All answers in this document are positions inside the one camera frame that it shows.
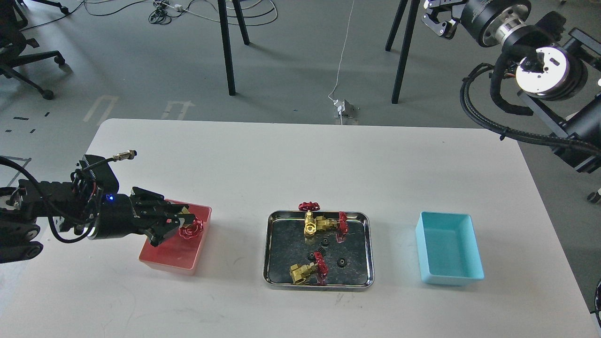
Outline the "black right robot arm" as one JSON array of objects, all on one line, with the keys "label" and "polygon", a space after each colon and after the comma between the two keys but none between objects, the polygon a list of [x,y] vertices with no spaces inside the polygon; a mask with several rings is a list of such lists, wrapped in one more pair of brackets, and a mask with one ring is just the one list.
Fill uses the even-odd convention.
[{"label": "black right robot arm", "polygon": [[[463,80],[460,105],[471,120],[500,139],[548,146],[576,171],[591,173],[600,167],[600,97],[568,120],[544,104],[575,96],[587,82],[586,65],[599,70],[599,41],[574,28],[560,45],[565,17],[551,11],[528,25],[532,8],[528,0],[427,0],[424,8],[422,21],[438,36],[452,39],[457,25],[462,25],[480,46],[502,47],[495,64],[479,64]],[[509,128],[477,111],[469,89],[487,71],[490,98],[498,108],[508,114],[536,115],[551,133]]]}]

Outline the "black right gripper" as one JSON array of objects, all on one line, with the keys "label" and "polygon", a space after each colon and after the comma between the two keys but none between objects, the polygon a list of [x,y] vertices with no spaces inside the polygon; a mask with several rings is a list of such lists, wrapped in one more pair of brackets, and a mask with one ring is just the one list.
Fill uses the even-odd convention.
[{"label": "black right gripper", "polygon": [[531,8],[528,0],[425,0],[421,21],[442,38],[453,38],[461,23],[479,46],[492,47],[522,28]]}]

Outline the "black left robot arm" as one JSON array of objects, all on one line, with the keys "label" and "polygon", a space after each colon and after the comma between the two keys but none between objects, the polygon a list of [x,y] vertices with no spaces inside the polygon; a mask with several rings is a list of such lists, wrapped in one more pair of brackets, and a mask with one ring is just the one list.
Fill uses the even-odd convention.
[{"label": "black left robot arm", "polygon": [[109,158],[86,154],[67,182],[38,181],[24,167],[2,157],[2,166],[17,170],[24,179],[16,187],[1,188],[1,262],[26,261],[42,252],[43,244],[36,241],[39,217],[47,218],[52,235],[65,244],[136,234],[157,247],[175,235],[198,236],[204,224],[189,205],[169,202],[139,187],[133,187],[130,195],[118,193],[110,163],[135,156],[135,150]]}]

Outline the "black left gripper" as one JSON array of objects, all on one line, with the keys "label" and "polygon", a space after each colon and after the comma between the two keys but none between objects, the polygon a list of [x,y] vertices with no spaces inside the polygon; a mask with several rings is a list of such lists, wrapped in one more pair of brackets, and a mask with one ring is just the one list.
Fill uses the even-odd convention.
[{"label": "black left gripper", "polygon": [[131,195],[106,198],[88,239],[116,239],[129,234],[145,235],[157,247],[178,233],[182,224],[196,220],[190,205],[168,202],[163,195],[133,187]]}]

